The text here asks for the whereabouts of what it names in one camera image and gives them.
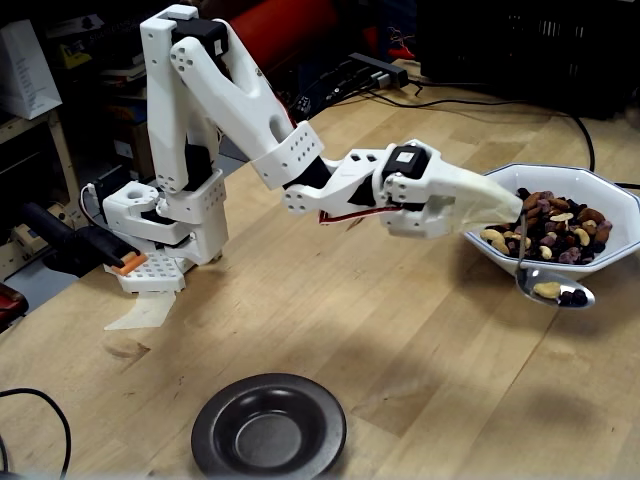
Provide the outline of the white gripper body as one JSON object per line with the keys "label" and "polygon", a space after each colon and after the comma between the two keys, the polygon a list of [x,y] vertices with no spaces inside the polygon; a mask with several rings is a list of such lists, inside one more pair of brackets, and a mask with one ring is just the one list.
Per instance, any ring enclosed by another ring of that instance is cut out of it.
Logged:
{"label": "white gripper body", "polygon": [[452,227],[443,215],[428,214],[424,203],[399,203],[389,193],[395,177],[419,179],[428,161],[441,153],[424,143],[390,144],[372,175],[376,206],[382,210],[380,220],[393,236],[431,239],[449,234]]}

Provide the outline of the white fixed gripper finger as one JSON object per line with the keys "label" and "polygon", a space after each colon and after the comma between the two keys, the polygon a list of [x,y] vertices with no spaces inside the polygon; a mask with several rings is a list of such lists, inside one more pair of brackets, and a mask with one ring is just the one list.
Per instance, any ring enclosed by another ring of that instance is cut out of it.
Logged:
{"label": "white fixed gripper finger", "polygon": [[481,200],[456,200],[452,210],[452,231],[463,232],[482,226],[493,216],[493,207]]}

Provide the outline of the white pivoting gripper finger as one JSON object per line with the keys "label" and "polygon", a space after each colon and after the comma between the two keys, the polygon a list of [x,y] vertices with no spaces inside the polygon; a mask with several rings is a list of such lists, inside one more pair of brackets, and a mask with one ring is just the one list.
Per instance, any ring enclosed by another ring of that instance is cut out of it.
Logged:
{"label": "white pivoting gripper finger", "polygon": [[488,176],[445,162],[433,156],[419,179],[395,177],[389,193],[399,203],[424,203],[428,214],[436,210],[452,220],[456,200],[481,200],[493,207],[491,220],[517,220],[521,213],[521,200]]}

